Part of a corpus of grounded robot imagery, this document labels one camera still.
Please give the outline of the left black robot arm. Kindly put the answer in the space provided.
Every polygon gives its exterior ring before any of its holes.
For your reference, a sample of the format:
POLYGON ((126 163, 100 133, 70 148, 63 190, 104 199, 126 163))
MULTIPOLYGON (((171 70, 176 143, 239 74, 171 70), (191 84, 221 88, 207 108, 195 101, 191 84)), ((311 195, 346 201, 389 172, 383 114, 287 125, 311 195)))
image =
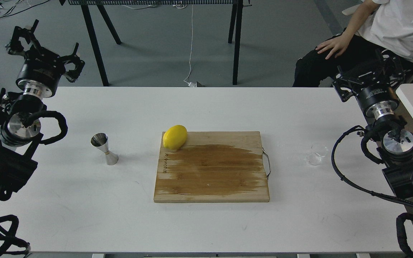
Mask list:
MULTIPOLYGON (((24 58, 16 79, 20 92, 0 91, 0 201, 7 201, 33 175, 38 163, 33 155, 39 145, 49 145, 67 135, 65 117, 47 110, 44 98, 53 97, 60 78, 75 82, 85 62, 77 55, 60 56, 41 46, 35 37, 39 21, 33 26, 16 26, 6 46, 8 54, 24 58)), ((15 215, 0 216, 0 257, 5 254, 30 253, 30 244, 16 237, 19 219, 15 215)))

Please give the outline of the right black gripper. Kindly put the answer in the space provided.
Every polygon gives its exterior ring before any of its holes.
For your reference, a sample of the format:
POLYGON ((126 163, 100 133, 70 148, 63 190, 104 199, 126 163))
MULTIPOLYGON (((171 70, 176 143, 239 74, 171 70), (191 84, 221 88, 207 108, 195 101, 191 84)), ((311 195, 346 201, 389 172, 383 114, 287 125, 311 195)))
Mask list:
POLYGON ((363 114, 374 114, 380 103, 384 103, 392 111, 397 109, 399 99, 392 85, 405 80, 399 57, 387 49, 376 49, 375 53, 378 59, 375 72, 357 77, 337 66, 338 72, 332 83, 340 100, 347 102, 351 97, 356 98, 363 114))

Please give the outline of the person's right hand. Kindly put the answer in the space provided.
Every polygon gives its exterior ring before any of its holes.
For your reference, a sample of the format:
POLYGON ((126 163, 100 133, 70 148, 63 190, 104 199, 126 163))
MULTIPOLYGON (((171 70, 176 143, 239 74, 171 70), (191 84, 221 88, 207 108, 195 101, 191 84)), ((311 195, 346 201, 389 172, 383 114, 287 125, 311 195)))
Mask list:
POLYGON ((315 51, 317 54, 326 54, 325 59, 328 60, 331 57, 339 57, 347 50, 353 35, 341 34, 340 36, 328 39, 320 43, 315 51))

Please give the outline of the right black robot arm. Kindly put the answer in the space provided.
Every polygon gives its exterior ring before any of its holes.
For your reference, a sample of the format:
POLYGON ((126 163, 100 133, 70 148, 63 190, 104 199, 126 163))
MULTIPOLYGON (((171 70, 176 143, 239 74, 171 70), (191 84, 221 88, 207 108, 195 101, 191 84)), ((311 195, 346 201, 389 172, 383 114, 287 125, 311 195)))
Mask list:
MULTIPOLYGON (((405 129, 403 116, 395 110, 399 106, 396 89, 405 81, 406 73, 400 59, 388 50, 376 50, 376 58, 359 66, 357 71, 343 72, 338 67, 338 75, 332 86, 342 102, 354 97, 368 124, 364 128, 354 126, 344 132, 332 148, 331 163, 339 178, 358 190, 396 204, 413 208, 413 132, 405 129), (374 163, 384 164, 383 175, 393 195, 367 190, 341 173, 335 160, 338 144, 349 134, 356 132, 361 139, 362 153, 374 163)), ((395 221, 397 242, 407 257, 413 258, 413 250, 408 244, 406 221, 413 222, 413 214, 405 212, 395 221)))

